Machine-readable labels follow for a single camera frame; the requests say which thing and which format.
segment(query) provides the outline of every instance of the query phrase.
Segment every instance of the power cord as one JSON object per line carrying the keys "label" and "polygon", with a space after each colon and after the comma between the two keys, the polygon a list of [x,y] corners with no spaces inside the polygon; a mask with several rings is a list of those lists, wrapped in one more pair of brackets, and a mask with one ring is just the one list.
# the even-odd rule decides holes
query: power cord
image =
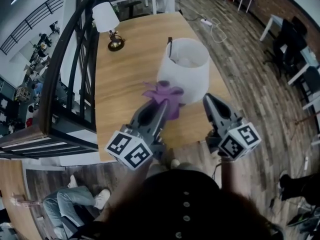
{"label": "power cord", "polygon": [[214,168],[214,172],[213,172],[213,174],[212,174],[212,176],[211,176],[211,178],[212,178],[214,181],[216,180],[216,170],[217,170],[217,168],[218,168],[219,166],[222,166],[222,162],[221,162],[221,163],[218,163],[218,164],[215,166],[215,168]]}
{"label": "power cord", "polygon": [[[187,18],[185,18],[186,21],[196,21],[196,20],[199,19],[199,18],[203,18],[204,20],[207,20],[207,17],[206,17],[204,14],[201,14],[201,13],[197,12],[195,9],[190,8],[189,6],[186,6],[185,4],[183,4],[183,5],[184,5],[186,8],[188,8],[189,10],[194,11],[196,14],[199,15],[199,16],[198,16],[197,18],[195,18],[195,19],[187,19]],[[213,41],[214,41],[216,44],[223,43],[228,37],[227,37],[226,33],[219,27],[219,25],[221,24],[220,20],[218,20],[216,17],[212,17],[212,18],[210,19],[210,21],[211,21],[211,24],[212,24],[212,25],[211,25],[211,30],[210,30],[210,36],[212,37]],[[213,32],[213,30],[214,30],[214,27],[215,27],[216,29],[218,29],[218,30],[224,35],[224,37],[222,38],[222,40],[216,40],[216,39],[214,38],[214,36],[212,35],[212,32]]]}

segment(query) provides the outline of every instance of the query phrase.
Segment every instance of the person sitting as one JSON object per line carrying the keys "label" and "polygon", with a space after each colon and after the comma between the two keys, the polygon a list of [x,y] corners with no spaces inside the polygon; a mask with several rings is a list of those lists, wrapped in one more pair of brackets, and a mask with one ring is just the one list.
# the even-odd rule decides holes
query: person sitting
{"label": "person sitting", "polygon": [[31,89],[34,90],[34,94],[35,94],[35,95],[40,95],[43,86],[44,86],[44,85],[43,85],[42,83],[38,82],[38,83],[36,83],[36,84],[32,84],[32,85],[31,85]]}
{"label": "person sitting", "polygon": [[66,233],[62,217],[66,216],[77,227],[81,227],[84,223],[77,215],[74,205],[93,206],[102,210],[109,197],[110,191],[106,188],[93,197],[89,189],[86,186],[78,186],[75,176],[71,175],[68,188],[59,189],[45,197],[43,207],[54,226],[56,236],[66,240],[71,235]]}
{"label": "person sitting", "polygon": [[52,42],[49,40],[47,34],[39,34],[40,42],[45,42],[48,47],[51,47]]}
{"label": "person sitting", "polygon": [[58,26],[58,21],[54,23],[54,32],[60,34],[60,27]]}
{"label": "person sitting", "polygon": [[39,73],[35,70],[32,70],[29,78],[31,81],[37,81],[37,79],[39,78]]}
{"label": "person sitting", "polygon": [[40,47],[36,50],[36,53],[37,53],[41,58],[44,58],[44,57],[47,56],[47,55],[45,55],[45,53],[42,51],[42,49],[41,49]]}

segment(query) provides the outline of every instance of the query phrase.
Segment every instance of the wooden table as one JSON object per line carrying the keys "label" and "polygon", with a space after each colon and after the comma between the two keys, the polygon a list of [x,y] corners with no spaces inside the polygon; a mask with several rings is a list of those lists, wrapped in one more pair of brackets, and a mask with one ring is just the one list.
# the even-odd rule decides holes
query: wooden table
{"label": "wooden table", "polygon": [[10,202],[12,193],[27,197],[21,161],[0,160],[0,190],[3,205],[19,238],[41,240],[30,208],[14,206]]}
{"label": "wooden table", "polygon": [[[150,15],[120,23],[116,28],[124,48],[111,52],[107,33],[98,44],[95,77],[95,114],[100,159],[114,160],[104,148],[116,130],[130,122],[135,111],[149,99],[143,81],[155,84],[168,37],[198,40],[179,12]],[[231,101],[230,93],[215,64],[210,61],[210,93]],[[203,140],[212,129],[201,101],[186,105],[180,117],[168,121],[161,136],[168,148]]]}

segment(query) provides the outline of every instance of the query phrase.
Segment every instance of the white lampshade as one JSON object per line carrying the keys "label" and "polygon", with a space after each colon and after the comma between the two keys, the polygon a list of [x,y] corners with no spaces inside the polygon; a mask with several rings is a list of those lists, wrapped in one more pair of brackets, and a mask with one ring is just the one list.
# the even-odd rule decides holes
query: white lampshade
{"label": "white lampshade", "polygon": [[99,33],[109,32],[119,25],[120,21],[110,2],[103,2],[92,9],[96,30]]}

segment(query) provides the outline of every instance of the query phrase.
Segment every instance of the black chair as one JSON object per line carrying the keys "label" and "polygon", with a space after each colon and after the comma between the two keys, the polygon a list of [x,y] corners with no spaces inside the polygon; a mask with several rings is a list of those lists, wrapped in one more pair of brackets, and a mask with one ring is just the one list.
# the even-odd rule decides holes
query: black chair
{"label": "black chair", "polygon": [[[308,90],[305,90],[303,84],[306,83]],[[300,77],[299,85],[302,90],[304,98],[301,100],[308,100],[308,96],[320,91],[320,73],[314,66],[308,67],[308,69]]]}
{"label": "black chair", "polygon": [[305,24],[302,23],[300,19],[298,19],[296,16],[294,16],[291,20],[292,24],[294,25],[294,29],[299,32],[304,37],[307,36],[308,30],[305,26]]}
{"label": "black chair", "polygon": [[142,14],[134,15],[134,7],[136,5],[139,5],[139,4],[141,4],[141,1],[133,1],[133,2],[127,3],[124,6],[124,8],[129,8],[129,17],[124,19],[124,20],[122,20],[122,21],[130,20],[130,19],[134,19],[134,18],[140,18],[140,17],[143,17],[143,16],[150,15],[149,13],[142,13]]}
{"label": "black chair", "polygon": [[[287,45],[285,52],[281,48]],[[273,53],[269,50],[265,50],[264,53],[271,55],[271,60],[265,60],[263,64],[274,63],[278,67],[279,77],[281,77],[282,70],[285,71],[287,75],[294,75],[298,69],[297,64],[303,60],[300,53],[307,47],[307,42],[294,28],[294,25],[288,20],[284,19],[281,31],[277,38],[273,41]]]}
{"label": "black chair", "polygon": [[[74,210],[76,214],[80,217],[80,219],[83,221],[84,225],[93,222],[95,218],[92,216],[92,214],[87,210],[87,208],[83,205],[74,205]],[[62,223],[65,227],[67,227],[71,233],[76,233],[79,229],[78,226],[76,226],[68,217],[63,216],[61,217]]]}

